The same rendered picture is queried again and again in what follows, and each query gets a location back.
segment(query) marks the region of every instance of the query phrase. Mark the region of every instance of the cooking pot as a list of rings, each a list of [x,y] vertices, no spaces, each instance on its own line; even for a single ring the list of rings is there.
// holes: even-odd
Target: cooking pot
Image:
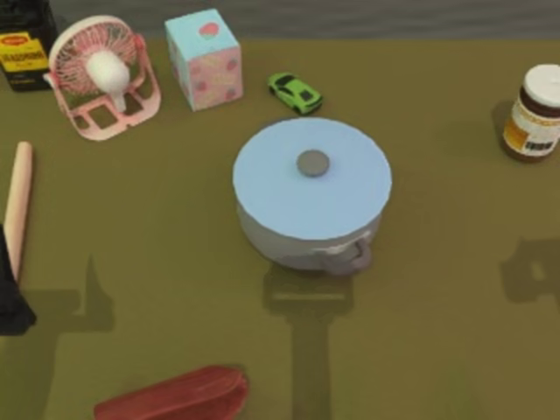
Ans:
[[[391,170],[358,129],[318,117],[277,122],[241,148],[233,179],[241,228],[270,260],[344,276],[370,264]]]

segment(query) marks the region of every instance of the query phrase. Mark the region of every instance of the toy car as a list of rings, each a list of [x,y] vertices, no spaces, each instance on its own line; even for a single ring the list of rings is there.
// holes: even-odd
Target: toy car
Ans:
[[[269,91],[301,116],[316,111],[323,96],[292,73],[274,73],[268,80]]]

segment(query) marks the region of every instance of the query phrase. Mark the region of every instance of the red knife sheath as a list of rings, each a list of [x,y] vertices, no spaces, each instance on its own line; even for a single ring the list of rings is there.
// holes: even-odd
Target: red knife sheath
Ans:
[[[234,420],[249,386],[232,367],[209,366],[101,402],[95,420]]]

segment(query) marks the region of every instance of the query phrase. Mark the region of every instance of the barcode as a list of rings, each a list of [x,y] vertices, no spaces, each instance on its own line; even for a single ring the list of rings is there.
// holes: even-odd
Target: barcode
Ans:
[[[43,54],[42,51],[21,52],[19,54],[3,54],[2,62],[3,63],[21,62],[21,61],[28,61],[28,60],[42,60],[44,58],[45,55]]]

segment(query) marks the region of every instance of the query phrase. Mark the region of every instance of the white lid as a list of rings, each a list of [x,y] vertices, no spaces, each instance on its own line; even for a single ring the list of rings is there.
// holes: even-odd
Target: white lid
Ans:
[[[303,117],[271,125],[242,147],[234,189],[245,212],[267,229],[322,241],[349,235],[379,216],[389,199],[391,170],[361,131]]]
[[[525,74],[523,87],[535,101],[552,108],[560,108],[560,66],[541,64]]]

